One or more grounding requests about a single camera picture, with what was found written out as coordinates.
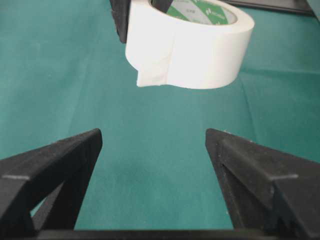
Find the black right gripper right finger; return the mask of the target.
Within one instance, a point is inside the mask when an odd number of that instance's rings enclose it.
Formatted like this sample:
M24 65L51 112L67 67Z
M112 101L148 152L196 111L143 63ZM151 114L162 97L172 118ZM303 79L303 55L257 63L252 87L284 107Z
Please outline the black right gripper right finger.
M318 162L213 128L205 147L234 228L319 239Z

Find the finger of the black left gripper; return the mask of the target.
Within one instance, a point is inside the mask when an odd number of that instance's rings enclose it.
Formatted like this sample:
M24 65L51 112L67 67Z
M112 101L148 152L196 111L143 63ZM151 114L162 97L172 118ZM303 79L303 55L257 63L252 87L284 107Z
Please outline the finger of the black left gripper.
M161 11L162 13L167 13L173 0L151 0L150 2L155 9Z
M121 43L127 43L131 0L110 0L111 14Z

